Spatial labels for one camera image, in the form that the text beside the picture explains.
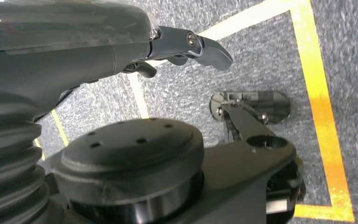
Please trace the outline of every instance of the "black mechanical part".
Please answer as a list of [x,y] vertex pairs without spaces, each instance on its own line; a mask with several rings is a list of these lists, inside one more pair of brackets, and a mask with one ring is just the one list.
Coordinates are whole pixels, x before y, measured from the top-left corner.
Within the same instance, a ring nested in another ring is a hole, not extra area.
[[218,70],[227,70],[233,63],[230,54],[216,41],[190,30],[160,26],[159,38],[151,42],[148,60],[167,59],[175,65],[183,65],[187,58]]
[[157,73],[157,69],[146,62],[136,62],[127,65],[123,70],[123,73],[133,72],[138,72],[145,78],[153,78]]
[[[218,92],[211,97],[209,105],[213,118],[225,123],[226,143],[245,140],[253,147],[254,153],[260,149],[276,150],[287,144],[285,139],[276,137],[271,131],[267,135],[257,135],[258,129],[241,121],[246,116],[253,117],[261,124],[266,124],[266,118],[271,118],[268,121],[272,123],[288,118],[290,102],[281,93]],[[303,162],[298,156],[269,179],[266,194],[267,223],[287,222],[294,214],[297,201],[303,200],[305,195]]]
[[76,139],[52,167],[74,211],[95,223],[143,224],[172,214],[200,193],[203,155],[195,127],[131,120]]
[[147,14],[122,1],[0,1],[0,51],[8,54],[148,44],[151,30]]
[[263,124],[277,124],[290,117],[290,101],[278,91],[217,92],[209,110],[217,121],[223,120],[222,105],[238,106]]

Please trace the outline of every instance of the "metal bolt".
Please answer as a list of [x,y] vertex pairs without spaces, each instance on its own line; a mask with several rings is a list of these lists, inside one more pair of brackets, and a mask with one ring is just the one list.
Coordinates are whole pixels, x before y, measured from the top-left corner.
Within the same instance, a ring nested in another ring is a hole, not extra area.
[[194,34],[193,32],[189,32],[189,33],[187,34],[187,44],[188,44],[190,47],[194,47],[196,41],[197,41],[197,37],[195,36],[195,34]]
[[263,124],[267,124],[268,123],[268,115],[266,113],[262,114],[262,122]]
[[221,107],[217,108],[217,114],[221,116],[223,114],[223,109]]

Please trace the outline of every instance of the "metal linkage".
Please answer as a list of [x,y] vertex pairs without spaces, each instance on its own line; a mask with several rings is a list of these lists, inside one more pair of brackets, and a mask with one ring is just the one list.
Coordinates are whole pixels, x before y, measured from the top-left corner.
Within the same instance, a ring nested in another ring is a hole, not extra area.
[[[215,120],[224,122],[226,143],[246,141],[254,147],[253,153],[285,145],[284,139],[256,124],[276,124],[290,116],[289,100],[277,91],[218,92],[211,97],[210,111]],[[266,195],[267,220],[282,213],[292,216],[296,202],[305,195],[303,163],[298,156],[269,179]]]

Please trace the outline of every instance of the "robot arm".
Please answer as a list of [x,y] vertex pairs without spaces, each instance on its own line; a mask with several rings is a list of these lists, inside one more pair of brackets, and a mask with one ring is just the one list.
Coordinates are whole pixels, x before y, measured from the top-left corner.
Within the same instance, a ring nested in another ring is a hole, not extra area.
[[[264,222],[265,186],[273,173],[296,158],[289,142],[280,152],[261,151],[252,164],[236,160],[230,166],[230,158],[221,160],[224,155],[239,158],[252,153],[246,139],[204,152],[202,136],[194,127],[172,120],[139,120],[125,126],[142,130],[152,124],[161,129],[142,132],[150,136],[136,139],[138,147],[126,143],[122,148],[109,147],[117,146],[108,144],[112,131],[123,128],[112,125],[86,135],[86,144],[82,145],[84,139],[71,144],[86,146],[84,153],[66,148],[52,157],[54,174],[46,180],[45,170],[36,165],[41,149],[32,141],[41,134],[41,126],[33,121],[51,111],[62,92],[120,72],[153,77],[156,70],[145,61],[166,59],[183,65],[188,58],[220,70],[232,63],[217,42],[189,30],[156,27],[132,5],[107,0],[0,0],[0,223],[91,223],[84,217],[97,223],[212,223],[222,214],[233,217],[229,211],[241,214],[237,221],[249,217],[250,223]],[[232,113],[227,104],[219,108],[220,115]],[[258,134],[273,135],[252,117],[258,113],[250,114],[245,114],[246,120]],[[250,137],[237,128],[241,133],[237,136]],[[100,156],[90,153],[90,147],[102,146],[99,141],[87,142],[91,136],[104,138]],[[153,139],[153,147],[143,150],[149,153],[139,156],[142,144]],[[121,150],[127,146],[132,150]],[[165,147],[171,151],[161,150]],[[274,156],[262,164],[268,154]],[[251,162],[252,157],[243,161]],[[246,167],[252,167],[251,172],[239,172]],[[224,175],[217,175],[219,170]],[[230,175],[234,182],[224,183]],[[289,191],[297,192],[298,186],[292,184]],[[57,192],[65,195],[70,210],[50,196]],[[294,198],[290,202],[296,201],[296,194],[290,196]],[[256,199],[260,201],[243,203]],[[192,209],[183,211],[184,204]],[[243,204],[255,215],[241,213]]]

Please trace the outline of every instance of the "screw hole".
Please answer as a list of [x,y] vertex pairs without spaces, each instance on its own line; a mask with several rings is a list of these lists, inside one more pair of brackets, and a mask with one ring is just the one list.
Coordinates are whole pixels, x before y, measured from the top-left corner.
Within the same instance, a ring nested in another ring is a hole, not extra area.
[[94,142],[93,144],[90,145],[90,148],[96,148],[96,147],[100,147],[102,144],[100,142]]
[[145,138],[137,139],[138,144],[145,144],[147,143],[147,140]]

